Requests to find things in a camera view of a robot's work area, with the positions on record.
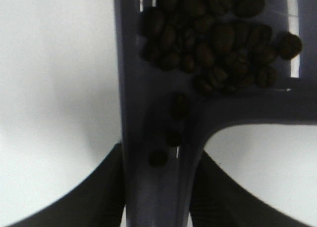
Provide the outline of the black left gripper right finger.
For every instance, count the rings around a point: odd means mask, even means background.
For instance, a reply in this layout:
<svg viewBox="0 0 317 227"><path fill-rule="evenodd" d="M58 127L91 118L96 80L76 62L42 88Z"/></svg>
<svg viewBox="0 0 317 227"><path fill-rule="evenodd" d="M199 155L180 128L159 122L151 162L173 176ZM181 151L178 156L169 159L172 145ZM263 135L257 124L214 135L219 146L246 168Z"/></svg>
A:
<svg viewBox="0 0 317 227"><path fill-rule="evenodd" d="M195 227L304 227L241 187L203 152L190 203Z"/></svg>

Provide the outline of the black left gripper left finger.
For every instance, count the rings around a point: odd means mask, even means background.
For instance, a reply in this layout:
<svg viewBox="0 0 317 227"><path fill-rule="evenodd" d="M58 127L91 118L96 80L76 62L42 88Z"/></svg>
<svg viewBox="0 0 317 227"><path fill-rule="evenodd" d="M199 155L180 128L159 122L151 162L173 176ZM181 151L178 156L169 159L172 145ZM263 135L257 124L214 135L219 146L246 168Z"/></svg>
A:
<svg viewBox="0 0 317 227"><path fill-rule="evenodd" d="M122 147L116 144L78 186L15 227L118 227L124 209Z"/></svg>

